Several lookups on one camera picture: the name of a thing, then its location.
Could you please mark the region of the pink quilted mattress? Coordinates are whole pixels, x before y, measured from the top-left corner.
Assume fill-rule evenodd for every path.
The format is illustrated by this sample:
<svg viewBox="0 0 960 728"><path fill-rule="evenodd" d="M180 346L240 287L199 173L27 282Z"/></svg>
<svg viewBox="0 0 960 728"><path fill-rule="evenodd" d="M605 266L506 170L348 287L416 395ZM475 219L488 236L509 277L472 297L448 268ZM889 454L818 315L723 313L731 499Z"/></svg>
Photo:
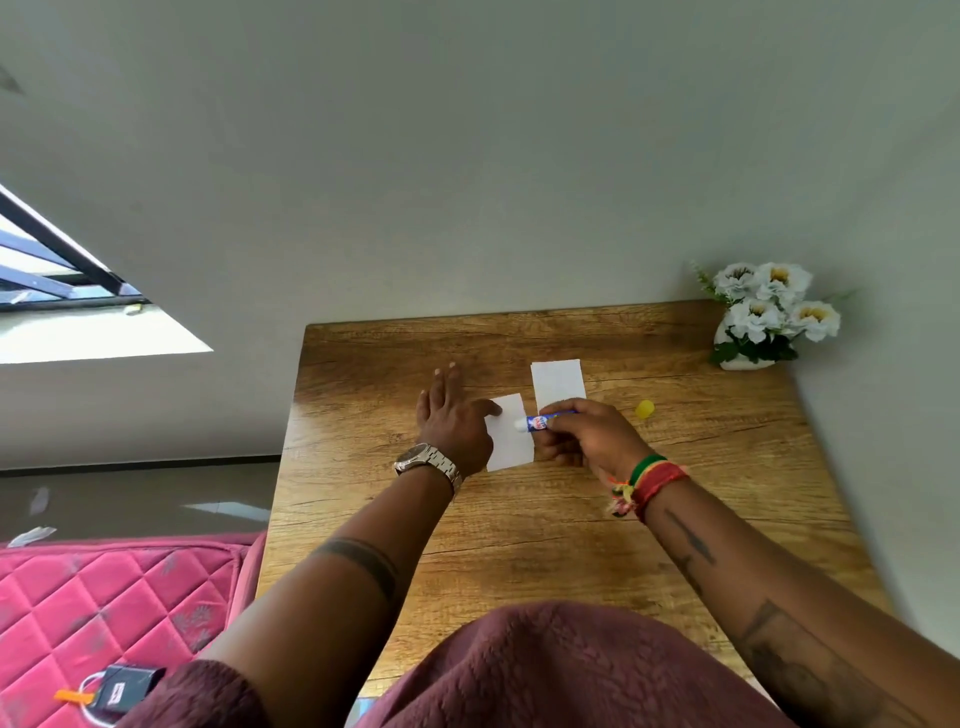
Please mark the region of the pink quilted mattress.
<svg viewBox="0 0 960 728"><path fill-rule="evenodd" d="M193 660L254 600L266 537L0 542L0 728L114 728L58 694Z"/></svg>

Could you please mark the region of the blue glue stick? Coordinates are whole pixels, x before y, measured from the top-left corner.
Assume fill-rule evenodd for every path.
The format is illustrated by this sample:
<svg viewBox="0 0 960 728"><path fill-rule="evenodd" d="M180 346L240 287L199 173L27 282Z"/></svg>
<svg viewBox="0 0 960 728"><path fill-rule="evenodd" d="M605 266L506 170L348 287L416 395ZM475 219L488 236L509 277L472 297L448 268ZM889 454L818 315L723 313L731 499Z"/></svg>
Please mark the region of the blue glue stick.
<svg viewBox="0 0 960 728"><path fill-rule="evenodd" d="M533 433L537 431L549 430L549 423L557 417L577 414L575 410L561 410L548 414L537 414L533 416L524 416L513 421L514 431L521 433Z"/></svg>

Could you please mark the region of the person's right forearm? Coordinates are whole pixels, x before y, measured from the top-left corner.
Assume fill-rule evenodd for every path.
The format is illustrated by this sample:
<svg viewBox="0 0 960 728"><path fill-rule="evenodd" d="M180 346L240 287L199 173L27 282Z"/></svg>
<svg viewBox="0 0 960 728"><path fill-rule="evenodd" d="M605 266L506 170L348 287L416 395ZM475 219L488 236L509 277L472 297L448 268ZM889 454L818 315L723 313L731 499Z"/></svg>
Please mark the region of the person's right forearm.
<svg viewBox="0 0 960 728"><path fill-rule="evenodd" d="M689 478L644 519L801 728L960 728L960 660L796 557Z"/></svg>

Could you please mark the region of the white flowers in white vase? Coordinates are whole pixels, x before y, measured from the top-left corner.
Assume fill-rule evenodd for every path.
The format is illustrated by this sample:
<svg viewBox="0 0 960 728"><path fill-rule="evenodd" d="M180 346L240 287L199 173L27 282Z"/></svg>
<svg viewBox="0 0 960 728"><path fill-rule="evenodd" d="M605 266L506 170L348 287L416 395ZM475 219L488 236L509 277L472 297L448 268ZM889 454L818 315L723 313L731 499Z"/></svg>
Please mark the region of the white flowers in white vase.
<svg viewBox="0 0 960 728"><path fill-rule="evenodd" d="M759 371L798 358L796 342L838 336L841 313L808 297L813 275L793 263L735 262L716 273L694 264L702 290L725 312L713 338L710 362L724 371Z"/></svg>

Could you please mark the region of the person's left hand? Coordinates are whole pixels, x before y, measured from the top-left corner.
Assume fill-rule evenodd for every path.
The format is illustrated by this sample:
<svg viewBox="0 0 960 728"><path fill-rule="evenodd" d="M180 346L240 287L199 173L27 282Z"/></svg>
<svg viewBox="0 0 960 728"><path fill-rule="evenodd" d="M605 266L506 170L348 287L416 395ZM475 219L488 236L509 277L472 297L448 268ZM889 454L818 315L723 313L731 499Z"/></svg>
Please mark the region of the person's left hand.
<svg viewBox="0 0 960 728"><path fill-rule="evenodd" d="M448 394L445 409L431 409L431 385L420 392L416 403L418 442L439 449L468 479L487 467L494 443L488 434L485 419L472 419L469 398L465 392L459 365L449 363Z"/></svg>

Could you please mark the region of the black framed window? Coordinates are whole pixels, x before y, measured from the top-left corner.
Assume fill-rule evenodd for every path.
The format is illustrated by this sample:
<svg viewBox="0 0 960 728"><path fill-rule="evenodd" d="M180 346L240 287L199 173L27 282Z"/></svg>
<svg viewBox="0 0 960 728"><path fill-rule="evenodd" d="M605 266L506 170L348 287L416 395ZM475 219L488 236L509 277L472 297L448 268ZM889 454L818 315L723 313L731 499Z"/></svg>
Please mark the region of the black framed window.
<svg viewBox="0 0 960 728"><path fill-rule="evenodd" d="M0 184L0 313L149 305L138 288Z"/></svg>

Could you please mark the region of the maroon fleece garment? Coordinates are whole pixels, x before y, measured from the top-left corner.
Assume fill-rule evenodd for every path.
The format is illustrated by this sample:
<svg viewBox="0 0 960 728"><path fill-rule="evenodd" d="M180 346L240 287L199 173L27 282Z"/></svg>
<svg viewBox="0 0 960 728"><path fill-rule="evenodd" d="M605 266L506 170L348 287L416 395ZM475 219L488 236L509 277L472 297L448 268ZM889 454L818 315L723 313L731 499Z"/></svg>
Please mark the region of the maroon fleece garment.
<svg viewBox="0 0 960 728"><path fill-rule="evenodd" d="M463 625L356 728L813 726L653 619L544 602Z"/></svg>

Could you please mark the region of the white paper piece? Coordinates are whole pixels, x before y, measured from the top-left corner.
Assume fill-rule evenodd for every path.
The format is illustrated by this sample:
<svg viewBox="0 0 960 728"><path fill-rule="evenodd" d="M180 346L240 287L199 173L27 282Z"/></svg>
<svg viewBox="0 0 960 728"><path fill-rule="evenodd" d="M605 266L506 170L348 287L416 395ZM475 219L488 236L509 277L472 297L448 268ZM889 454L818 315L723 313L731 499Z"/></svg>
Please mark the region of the white paper piece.
<svg viewBox="0 0 960 728"><path fill-rule="evenodd" d="M485 417L486 431L493 443L486 470L493 473L533 463L533 437L526 429L517 429L517 422L525 423L526 419L522 395L506 394L492 402L500 407L500 414Z"/></svg>
<svg viewBox="0 0 960 728"><path fill-rule="evenodd" d="M537 411L571 399L586 399L581 360L566 359L531 363Z"/></svg>

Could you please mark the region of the silver wristwatch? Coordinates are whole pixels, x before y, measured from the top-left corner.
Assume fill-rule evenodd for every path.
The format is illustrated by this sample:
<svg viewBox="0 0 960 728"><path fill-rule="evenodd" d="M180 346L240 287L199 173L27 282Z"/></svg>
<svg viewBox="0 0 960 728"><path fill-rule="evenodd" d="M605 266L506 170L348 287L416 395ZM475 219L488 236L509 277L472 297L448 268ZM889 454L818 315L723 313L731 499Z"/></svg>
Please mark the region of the silver wristwatch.
<svg viewBox="0 0 960 728"><path fill-rule="evenodd" d="M416 443L393 463L398 476L419 467L430 467L440 472L449 484L451 498L456 498L464 479L459 467L447 455L429 443Z"/></svg>

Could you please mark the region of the person's right hand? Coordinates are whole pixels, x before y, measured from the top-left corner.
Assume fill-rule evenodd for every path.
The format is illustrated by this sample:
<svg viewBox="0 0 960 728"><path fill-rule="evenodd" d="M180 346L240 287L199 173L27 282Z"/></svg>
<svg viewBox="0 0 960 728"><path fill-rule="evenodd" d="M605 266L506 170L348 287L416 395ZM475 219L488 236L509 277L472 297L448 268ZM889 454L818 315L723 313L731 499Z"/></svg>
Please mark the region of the person's right hand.
<svg viewBox="0 0 960 728"><path fill-rule="evenodd" d="M569 467L586 467L600 480L627 482L634 470L654 449L616 407L586 398L558 401L540 410L582 413L579 433L556 433L549 429L533 434L539 459Z"/></svg>

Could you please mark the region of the person's left forearm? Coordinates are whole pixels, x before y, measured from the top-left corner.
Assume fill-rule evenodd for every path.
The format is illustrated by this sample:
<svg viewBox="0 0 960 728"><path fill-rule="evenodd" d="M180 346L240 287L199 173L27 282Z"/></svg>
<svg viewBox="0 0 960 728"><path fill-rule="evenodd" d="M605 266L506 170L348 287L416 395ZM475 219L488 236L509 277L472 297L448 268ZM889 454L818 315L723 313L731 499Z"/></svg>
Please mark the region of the person's left forearm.
<svg viewBox="0 0 960 728"><path fill-rule="evenodd" d="M452 500L437 468L399 475L202 651L256 691L272 728L342 728Z"/></svg>

